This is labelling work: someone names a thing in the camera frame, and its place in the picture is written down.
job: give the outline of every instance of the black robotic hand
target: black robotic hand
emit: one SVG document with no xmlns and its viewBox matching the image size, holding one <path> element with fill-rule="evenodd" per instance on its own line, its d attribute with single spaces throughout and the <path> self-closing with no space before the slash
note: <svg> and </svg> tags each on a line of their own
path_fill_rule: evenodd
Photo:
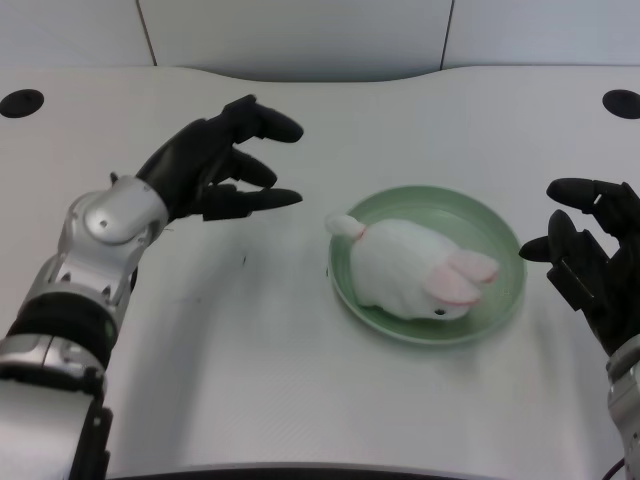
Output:
<svg viewBox="0 0 640 480">
<path fill-rule="evenodd" d="M 526 243 L 520 256 L 550 262 L 551 283 L 574 310 L 582 310 L 608 355 L 640 334 L 640 199 L 629 185 L 565 178 L 551 182 L 547 195 L 593 215 L 615 237 L 612 258 L 588 230 L 577 232 L 556 210 L 546 237 Z"/>
<path fill-rule="evenodd" d="M 251 137 L 293 143 L 302 137 L 300 125 L 246 96 L 230 103 L 210 120 L 196 120 L 154 153 L 136 175 L 153 188 L 169 211 L 169 220 L 202 215 L 203 220 L 242 218 L 256 210 L 302 201 L 299 193 L 272 189 L 277 177 L 255 158 L 235 148 Z M 262 187 L 244 193 L 229 178 Z"/>
</svg>

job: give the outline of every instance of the white wall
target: white wall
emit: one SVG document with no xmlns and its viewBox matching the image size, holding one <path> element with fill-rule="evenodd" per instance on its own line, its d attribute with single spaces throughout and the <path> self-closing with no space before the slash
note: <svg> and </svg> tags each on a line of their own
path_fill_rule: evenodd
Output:
<svg viewBox="0 0 640 480">
<path fill-rule="evenodd" d="M 141 0 L 160 65 L 263 80 L 440 68 L 452 0 Z M 152 65 L 135 0 L 0 0 L 0 67 Z M 640 65 L 640 0 L 455 0 L 444 67 Z"/>
<path fill-rule="evenodd" d="M 451 0 L 143 0 L 158 65 L 262 80 L 384 80 L 440 68 Z"/>
<path fill-rule="evenodd" d="M 134 0 L 0 0 L 0 66 L 153 65 Z"/>
<path fill-rule="evenodd" d="M 444 67 L 640 65 L 639 0 L 456 0 Z"/>
</svg>

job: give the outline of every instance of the green plate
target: green plate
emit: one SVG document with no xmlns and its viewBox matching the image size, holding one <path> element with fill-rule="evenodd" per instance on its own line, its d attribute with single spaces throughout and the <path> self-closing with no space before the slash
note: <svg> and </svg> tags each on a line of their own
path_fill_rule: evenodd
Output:
<svg viewBox="0 0 640 480">
<path fill-rule="evenodd" d="M 402 320 L 380 308 L 358 305 L 351 282 L 352 242 L 333 237 L 329 270 L 336 290 L 353 313 L 376 330 L 413 343 L 452 344 L 476 338 L 515 314 L 526 277 L 524 261 L 518 256 L 520 244 L 511 228 L 486 205 L 444 188 L 415 186 L 377 193 L 348 213 L 365 224 L 385 218 L 411 220 L 500 263 L 498 279 L 483 289 L 482 301 L 464 317 Z"/>
</svg>

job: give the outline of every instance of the plate rim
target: plate rim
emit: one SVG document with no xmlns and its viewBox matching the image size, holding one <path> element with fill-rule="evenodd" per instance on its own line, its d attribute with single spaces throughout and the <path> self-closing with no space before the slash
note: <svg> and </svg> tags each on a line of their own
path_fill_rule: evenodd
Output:
<svg viewBox="0 0 640 480">
<path fill-rule="evenodd" d="M 358 208 L 360 205 L 362 205 L 363 203 L 367 202 L 368 200 L 372 199 L 373 197 L 376 197 L 380 194 L 383 193 L 387 193 L 387 192 L 392 192 L 394 190 L 400 190 L 400 189 L 404 189 L 404 188 L 419 188 L 419 189 L 430 189 L 430 190 L 443 190 L 449 193 L 454 193 L 456 195 L 460 195 L 462 197 L 465 197 L 481 206 L 483 206 L 484 208 L 486 208 L 487 210 L 489 210 L 490 212 L 492 212 L 496 217 L 498 217 L 498 219 L 503 223 L 503 225 L 505 227 L 507 227 L 507 230 L 511 233 L 511 235 L 513 235 L 513 238 L 515 238 L 516 243 L 518 245 L 521 245 L 520 239 L 518 238 L 518 236 L 516 235 L 516 233 L 513 231 L 513 229 L 511 228 L 511 226 L 504 220 L 504 218 L 502 218 L 502 216 L 500 214 L 498 214 L 498 212 L 496 212 L 493 208 L 489 207 L 487 204 L 485 204 L 484 202 L 481 202 L 480 200 L 477 200 L 465 193 L 461 193 L 457 190 L 451 189 L 451 188 L 445 188 L 445 187 L 439 187 L 436 185 L 415 185 L 415 184 L 411 184 L 411 185 L 401 185 L 401 186 L 397 186 L 397 187 L 392 187 L 392 188 L 387 188 L 385 190 L 380 190 L 379 192 L 376 192 L 372 195 L 369 195 L 368 197 L 365 197 L 364 199 L 360 200 L 358 203 L 356 203 L 354 206 L 352 206 L 347 212 L 346 215 L 349 215 L 351 212 L 353 212 L 353 210 L 355 210 L 356 208 Z M 523 266 L 523 275 L 522 275 L 522 289 L 520 290 L 520 293 L 518 294 L 518 297 L 514 300 L 514 302 L 512 303 L 511 307 L 507 310 L 506 314 L 503 316 L 501 321 L 495 322 L 494 324 L 492 324 L 490 327 L 486 328 L 485 330 L 482 330 L 479 333 L 476 334 L 472 334 L 472 335 L 465 335 L 462 337 L 458 337 L 455 339 L 449 339 L 449 340 L 430 340 L 430 339 L 422 339 L 422 338 L 416 338 L 416 337 L 411 337 L 411 336 L 406 336 L 406 335 L 402 335 L 400 333 L 396 333 L 390 330 L 387 330 L 383 327 L 381 327 L 380 325 L 378 325 L 377 323 L 371 321 L 369 318 L 367 318 L 365 315 L 363 315 L 359 310 L 357 310 L 350 301 L 347 300 L 347 298 L 345 297 L 345 294 L 343 293 L 342 289 L 340 288 L 340 286 L 338 285 L 338 282 L 336 280 L 336 276 L 335 273 L 333 271 L 333 262 L 331 261 L 332 259 L 332 250 L 333 250 L 333 245 L 334 245 L 334 240 L 335 240 L 335 235 L 331 236 L 331 241 L 329 242 L 329 275 L 331 276 L 331 283 L 333 284 L 333 288 L 334 290 L 336 290 L 336 292 L 338 292 L 338 295 L 340 296 L 340 299 L 342 300 L 342 302 L 349 308 L 349 310 L 351 311 L 351 313 L 353 313 L 356 317 L 358 317 L 360 320 L 362 320 L 364 323 L 366 323 L 367 325 L 369 325 L 370 327 L 372 327 L 373 329 L 377 330 L 378 332 L 387 335 L 391 338 L 395 338 L 397 340 L 402 340 L 404 342 L 409 342 L 409 343 L 413 343 L 413 344 L 418 344 L 418 345 L 442 345 L 442 346 L 446 346 L 446 345 L 455 345 L 455 344 L 461 344 L 461 343 L 465 343 L 465 342 L 469 342 L 472 340 L 476 340 L 476 339 L 480 339 L 482 337 L 484 337 L 485 335 L 493 332 L 495 329 L 497 329 L 498 327 L 501 327 L 505 324 L 507 324 L 509 322 L 509 320 L 512 320 L 520 311 L 520 308 L 522 307 L 522 303 L 523 303 L 523 299 L 524 299 L 524 292 L 527 286 L 527 262 L 525 262 L 524 260 L 522 260 L 522 266 Z"/>
</svg>

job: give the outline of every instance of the round hole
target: round hole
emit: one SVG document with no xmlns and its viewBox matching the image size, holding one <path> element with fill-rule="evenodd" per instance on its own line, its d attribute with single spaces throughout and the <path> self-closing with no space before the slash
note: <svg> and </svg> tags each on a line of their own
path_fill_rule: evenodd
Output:
<svg viewBox="0 0 640 480">
<path fill-rule="evenodd" d="M 629 90 L 611 90 L 602 97 L 602 104 L 609 113 L 627 120 L 640 118 L 640 95 Z"/>
<path fill-rule="evenodd" d="M 0 101 L 0 115 L 22 118 L 37 112 L 44 103 L 44 95 L 37 90 L 18 90 Z"/>
</svg>

